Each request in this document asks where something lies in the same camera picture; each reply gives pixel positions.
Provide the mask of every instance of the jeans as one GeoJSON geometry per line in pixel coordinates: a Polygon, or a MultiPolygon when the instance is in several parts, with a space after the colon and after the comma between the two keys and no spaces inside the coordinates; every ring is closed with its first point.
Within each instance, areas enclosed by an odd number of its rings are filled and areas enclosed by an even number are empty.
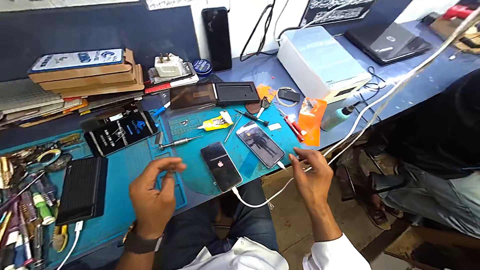
{"type": "MultiPolygon", "coordinates": [[[[458,179],[442,179],[404,162],[415,178],[401,189],[380,193],[382,201],[392,208],[417,214],[467,235],[480,238],[480,173],[458,179]]],[[[398,175],[373,178],[379,190],[401,183],[398,175]]]]}
{"type": "MultiPolygon", "coordinates": [[[[260,179],[238,187],[239,194],[249,204],[265,202],[260,179]]],[[[275,228],[268,205],[250,208],[239,203],[227,240],[219,239],[214,223],[218,206],[212,201],[184,211],[168,222],[157,258],[161,270],[176,270],[190,264],[206,246],[212,256],[227,252],[239,237],[247,237],[278,252],[275,228]]]]}

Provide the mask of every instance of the stack of boxes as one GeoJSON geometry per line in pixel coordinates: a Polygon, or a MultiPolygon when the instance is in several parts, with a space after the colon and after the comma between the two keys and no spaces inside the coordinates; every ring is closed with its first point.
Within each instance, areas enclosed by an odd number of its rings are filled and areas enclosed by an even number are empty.
{"type": "Polygon", "coordinates": [[[133,52],[129,49],[43,56],[30,69],[28,76],[44,90],[58,93],[62,98],[144,88],[142,68],[135,64],[133,52]]]}

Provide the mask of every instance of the red screwdriver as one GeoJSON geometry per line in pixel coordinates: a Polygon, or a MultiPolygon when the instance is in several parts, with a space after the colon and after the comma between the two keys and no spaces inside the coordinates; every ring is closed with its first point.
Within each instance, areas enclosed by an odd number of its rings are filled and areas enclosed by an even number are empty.
{"type": "Polygon", "coordinates": [[[297,139],[302,143],[305,140],[303,135],[300,134],[300,131],[298,131],[297,128],[295,128],[295,126],[292,124],[292,122],[290,122],[290,120],[288,119],[288,116],[281,109],[278,109],[278,110],[282,114],[284,114],[283,120],[285,120],[285,122],[287,122],[287,125],[290,127],[290,129],[293,131],[293,133],[295,133],[295,136],[297,137],[297,139]]]}
{"type": "Polygon", "coordinates": [[[304,130],[297,124],[297,122],[295,122],[295,121],[290,121],[290,118],[288,117],[288,115],[287,115],[286,113],[284,113],[284,112],[282,111],[282,109],[278,109],[278,110],[283,114],[284,117],[287,118],[287,120],[288,120],[290,123],[292,123],[292,125],[295,127],[295,129],[296,129],[302,136],[305,136],[305,134],[307,134],[307,132],[304,131],[304,130]]]}

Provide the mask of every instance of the laptop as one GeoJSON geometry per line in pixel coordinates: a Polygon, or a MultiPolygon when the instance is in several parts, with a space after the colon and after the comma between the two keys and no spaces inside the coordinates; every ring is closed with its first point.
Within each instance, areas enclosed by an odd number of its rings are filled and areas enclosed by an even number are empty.
{"type": "Polygon", "coordinates": [[[423,38],[396,23],[354,28],[348,30],[345,37],[379,65],[408,59],[432,48],[423,38]]]}

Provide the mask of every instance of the man's left hand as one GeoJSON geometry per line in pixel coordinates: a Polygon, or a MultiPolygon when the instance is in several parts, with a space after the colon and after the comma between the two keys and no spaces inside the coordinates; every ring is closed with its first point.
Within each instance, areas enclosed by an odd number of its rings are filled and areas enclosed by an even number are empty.
{"type": "Polygon", "coordinates": [[[143,239],[162,236],[167,222],[175,211],[175,179],[173,172],[182,172],[187,165],[181,158],[151,161],[142,174],[130,185],[130,200],[137,216],[136,233],[143,239]],[[158,174],[168,171],[162,180],[162,190],[155,189],[158,174]]]}

